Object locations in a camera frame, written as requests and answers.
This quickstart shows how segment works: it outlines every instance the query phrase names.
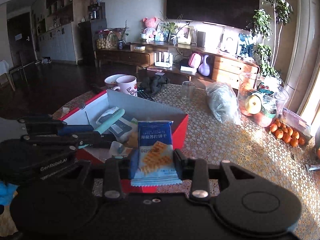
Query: pile of tangerines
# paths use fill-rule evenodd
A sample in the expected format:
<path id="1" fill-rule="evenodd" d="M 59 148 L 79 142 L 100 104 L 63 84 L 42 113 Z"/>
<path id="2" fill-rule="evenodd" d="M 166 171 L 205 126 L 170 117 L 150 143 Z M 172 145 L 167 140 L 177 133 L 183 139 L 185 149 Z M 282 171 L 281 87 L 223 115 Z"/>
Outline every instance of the pile of tangerines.
<path id="1" fill-rule="evenodd" d="M 287 127 L 283 122 L 277 118 L 273 124 L 270 125 L 270 132 L 272 132 L 278 139 L 282 139 L 285 143 L 289 143 L 292 147 L 305 145 L 306 140 L 300 136 L 299 132 Z"/>

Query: white tablecloth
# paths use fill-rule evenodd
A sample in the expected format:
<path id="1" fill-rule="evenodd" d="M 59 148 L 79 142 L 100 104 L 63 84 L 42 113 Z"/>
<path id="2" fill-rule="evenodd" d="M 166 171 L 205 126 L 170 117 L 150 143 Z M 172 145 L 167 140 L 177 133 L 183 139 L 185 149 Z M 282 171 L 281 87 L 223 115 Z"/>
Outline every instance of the white tablecloth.
<path id="1" fill-rule="evenodd" d="M 9 64 L 5 60 L 0 61 L 0 76 L 4 73 L 9 73 Z"/>

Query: lace tablecloth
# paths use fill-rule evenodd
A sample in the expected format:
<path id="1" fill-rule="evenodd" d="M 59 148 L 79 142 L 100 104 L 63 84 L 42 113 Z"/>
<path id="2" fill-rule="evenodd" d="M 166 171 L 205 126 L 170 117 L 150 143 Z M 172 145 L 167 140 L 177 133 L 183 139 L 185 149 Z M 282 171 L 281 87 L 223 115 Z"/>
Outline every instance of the lace tablecloth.
<path id="1" fill-rule="evenodd" d="M 219 164 L 230 160 L 292 191 L 301 200 L 302 214 L 295 234 L 301 239 L 320 239 L 320 171 L 307 171 L 305 164 L 318 164 L 312 148 L 314 140 L 307 145 L 292 148 L 282 140 L 269 135 L 242 116 L 241 125 L 221 124 L 210 112 L 206 104 L 205 90 L 195 89 L 190 104 L 180 101 L 180 85 L 167 85 L 154 97 L 158 103 L 180 108 L 189 114 L 189 123 L 182 149 L 187 157 L 203 158 L 209 163 Z M 82 101 L 91 98 L 87 92 L 67 103 L 71 110 Z M 62 108 L 55 114 L 61 116 Z M 218 182 L 211 181 L 211 195 L 219 194 Z M 190 190 L 190 181 L 182 184 L 158 187 L 158 192 L 185 192 Z"/>

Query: black speaker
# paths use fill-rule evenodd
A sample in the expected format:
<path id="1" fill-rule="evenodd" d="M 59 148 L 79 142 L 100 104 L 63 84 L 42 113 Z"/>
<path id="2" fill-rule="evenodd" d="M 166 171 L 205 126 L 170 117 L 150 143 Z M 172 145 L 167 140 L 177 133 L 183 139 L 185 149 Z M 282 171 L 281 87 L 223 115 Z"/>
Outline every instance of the black speaker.
<path id="1" fill-rule="evenodd" d="M 205 33 L 204 32 L 198 32 L 197 33 L 197 47 L 204 48 L 205 43 Z"/>

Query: tv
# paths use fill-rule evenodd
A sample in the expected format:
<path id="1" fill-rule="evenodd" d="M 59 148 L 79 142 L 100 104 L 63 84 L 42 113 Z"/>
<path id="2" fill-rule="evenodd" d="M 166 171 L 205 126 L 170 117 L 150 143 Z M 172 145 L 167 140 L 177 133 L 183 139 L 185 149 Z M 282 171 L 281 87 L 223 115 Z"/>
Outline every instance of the tv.
<path id="1" fill-rule="evenodd" d="M 259 0 L 167 0 L 166 16 L 245 29 L 259 10 Z"/>

